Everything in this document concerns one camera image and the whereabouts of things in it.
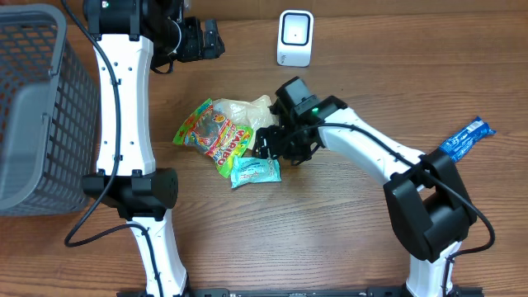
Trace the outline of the beige snack bag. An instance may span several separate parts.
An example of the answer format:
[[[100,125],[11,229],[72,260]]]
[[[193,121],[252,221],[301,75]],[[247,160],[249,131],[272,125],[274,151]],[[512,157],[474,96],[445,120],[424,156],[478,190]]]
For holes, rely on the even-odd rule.
[[[213,101],[214,110],[227,116],[235,125],[250,127],[254,133],[260,128],[278,125],[271,113],[271,98],[262,95],[254,101],[235,101],[221,98]]]

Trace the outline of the green toilet tissue pack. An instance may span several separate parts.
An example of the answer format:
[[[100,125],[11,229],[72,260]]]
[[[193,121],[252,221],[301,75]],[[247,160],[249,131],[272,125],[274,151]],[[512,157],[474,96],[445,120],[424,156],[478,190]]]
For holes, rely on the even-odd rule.
[[[233,189],[249,183],[281,182],[280,164],[271,158],[236,157],[230,180]]]

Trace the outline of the colourful Haribo candy bag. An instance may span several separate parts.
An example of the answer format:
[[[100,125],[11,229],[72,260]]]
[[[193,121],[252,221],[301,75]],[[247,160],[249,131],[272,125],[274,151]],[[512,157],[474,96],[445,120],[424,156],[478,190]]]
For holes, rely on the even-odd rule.
[[[235,157],[242,157],[253,135],[253,129],[235,125],[225,114],[216,111],[211,99],[198,106],[184,121],[173,143],[196,148],[213,159],[222,177],[228,178]]]

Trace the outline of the blue wafer bar wrapper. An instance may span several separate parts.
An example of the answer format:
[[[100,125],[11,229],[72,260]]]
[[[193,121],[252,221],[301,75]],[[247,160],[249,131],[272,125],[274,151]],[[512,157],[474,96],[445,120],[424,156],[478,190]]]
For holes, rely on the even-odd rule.
[[[495,135],[488,122],[479,116],[475,117],[469,124],[457,133],[446,139],[439,149],[450,156],[455,163],[460,161],[481,139]]]

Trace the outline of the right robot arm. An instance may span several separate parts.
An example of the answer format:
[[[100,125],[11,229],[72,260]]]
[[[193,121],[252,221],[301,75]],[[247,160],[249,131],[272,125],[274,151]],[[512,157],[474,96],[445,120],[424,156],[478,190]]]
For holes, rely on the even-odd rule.
[[[278,125],[257,131],[256,158],[284,158],[299,165],[318,148],[349,158],[384,189],[392,229],[410,254],[401,286],[371,286],[364,296],[481,296],[477,287],[451,280],[452,256],[477,215],[450,156],[408,148],[366,124],[344,101],[320,100],[304,80],[276,91],[270,111]]]

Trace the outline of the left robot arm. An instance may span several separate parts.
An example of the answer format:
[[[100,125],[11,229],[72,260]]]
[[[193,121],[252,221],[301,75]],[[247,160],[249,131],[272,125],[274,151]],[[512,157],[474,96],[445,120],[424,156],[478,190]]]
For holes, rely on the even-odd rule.
[[[186,17],[186,1],[86,0],[86,34],[97,56],[101,144],[82,190],[116,209],[139,248],[142,296],[188,296],[186,268],[172,224],[177,173],[159,168],[149,129],[149,75],[174,62],[217,59],[224,52],[216,20]]]

